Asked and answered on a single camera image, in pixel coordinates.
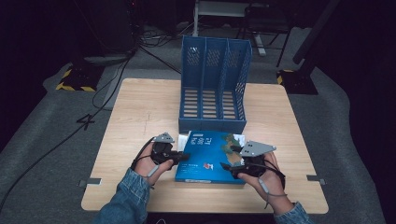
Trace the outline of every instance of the denim sleeve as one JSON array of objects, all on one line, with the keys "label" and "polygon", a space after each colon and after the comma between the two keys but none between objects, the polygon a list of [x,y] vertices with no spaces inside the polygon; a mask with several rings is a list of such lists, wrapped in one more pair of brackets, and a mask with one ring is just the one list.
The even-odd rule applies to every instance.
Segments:
[{"label": "denim sleeve", "polygon": [[145,221],[149,202],[149,183],[130,168],[117,185],[117,192],[93,223],[134,223]]},{"label": "denim sleeve", "polygon": [[274,215],[276,224],[314,224],[314,222],[309,218],[308,214],[303,209],[303,206],[297,202],[294,205],[294,208],[289,212],[284,213],[282,215]]}]

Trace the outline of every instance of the human hand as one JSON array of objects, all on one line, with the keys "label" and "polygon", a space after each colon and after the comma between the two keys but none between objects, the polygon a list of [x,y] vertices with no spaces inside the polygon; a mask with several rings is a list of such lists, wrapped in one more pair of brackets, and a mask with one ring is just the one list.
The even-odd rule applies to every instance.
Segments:
[{"label": "human hand", "polygon": [[168,160],[159,164],[158,169],[155,170],[157,164],[155,164],[150,157],[152,146],[152,142],[146,146],[146,148],[143,150],[142,154],[138,158],[138,162],[136,164],[136,167],[134,168],[134,171],[137,174],[141,175],[144,179],[146,179],[151,186],[154,185],[155,182],[157,182],[157,180],[160,178],[161,174],[169,170],[173,164],[172,160]]},{"label": "human hand", "polygon": [[[266,166],[279,170],[274,152],[266,153],[263,159],[265,160]],[[294,207],[286,196],[285,190],[283,190],[280,177],[275,172],[267,169],[265,173],[260,176],[260,179],[268,188],[269,194],[262,188],[258,177],[240,173],[238,174],[238,178],[245,180],[245,182],[253,187],[265,201],[271,204],[276,215],[289,212],[289,210]]]}]

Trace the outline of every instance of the blue book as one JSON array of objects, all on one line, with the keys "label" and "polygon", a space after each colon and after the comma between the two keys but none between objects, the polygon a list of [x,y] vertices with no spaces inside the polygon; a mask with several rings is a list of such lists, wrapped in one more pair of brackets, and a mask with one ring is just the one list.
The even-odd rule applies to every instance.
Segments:
[{"label": "blue book", "polygon": [[179,182],[245,184],[233,178],[220,163],[236,164],[242,157],[231,146],[242,147],[245,137],[240,134],[215,131],[191,131],[184,147],[190,153],[187,161],[178,164],[175,180]]}]

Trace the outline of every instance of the wooden table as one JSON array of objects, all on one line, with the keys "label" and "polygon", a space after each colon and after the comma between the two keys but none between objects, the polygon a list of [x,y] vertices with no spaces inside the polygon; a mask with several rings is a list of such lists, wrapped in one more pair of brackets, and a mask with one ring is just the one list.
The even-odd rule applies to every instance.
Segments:
[{"label": "wooden table", "polygon": [[[178,139],[180,81],[126,78],[120,87],[91,178],[102,178],[99,186],[88,186],[82,199],[85,210],[100,210],[140,148],[152,136],[168,132]],[[247,84],[244,106],[247,140],[277,147],[281,171],[286,175],[286,192],[310,214],[324,214],[328,205],[321,185],[307,181],[315,169],[290,106],[279,85]],[[176,166],[161,176],[151,191],[149,212],[184,213],[273,213],[249,185],[175,182]]]}]

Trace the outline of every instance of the gray carpet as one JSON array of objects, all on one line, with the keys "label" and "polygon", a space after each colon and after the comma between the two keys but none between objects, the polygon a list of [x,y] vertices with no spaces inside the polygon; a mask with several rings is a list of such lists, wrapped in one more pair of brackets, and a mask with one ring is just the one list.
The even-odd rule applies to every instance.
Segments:
[{"label": "gray carpet", "polygon": [[[254,50],[248,82],[276,84],[277,70],[297,69],[299,65],[291,58],[308,32],[293,30],[279,68],[275,67],[279,50],[268,49],[266,57]],[[229,28],[200,33],[214,37],[235,34],[235,29]],[[148,50],[179,68],[180,47],[181,41],[176,40]],[[102,105],[115,87],[114,82],[105,85],[120,73],[118,65],[107,67],[98,85],[104,89],[99,92],[56,91],[68,65],[45,80],[47,95],[0,154],[0,197],[24,170],[71,134],[79,126],[78,119],[96,112],[92,102]],[[180,79],[178,73],[142,51],[136,53],[122,76]],[[317,223],[385,223],[375,185],[349,134],[347,96],[320,70],[314,70],[311,77],[319,95],[289,95],[317,174],[327,182],[322,188],[329,212],[311,217]],[[90,177],[110,115],[109,111],[98,113],[87,131],[77,132],[27,173],[9,194],[0,223],[89,223],[95,213],[81,208],[84,192],[77,183]],[[166,223],[179,222],[166,219]]]}]

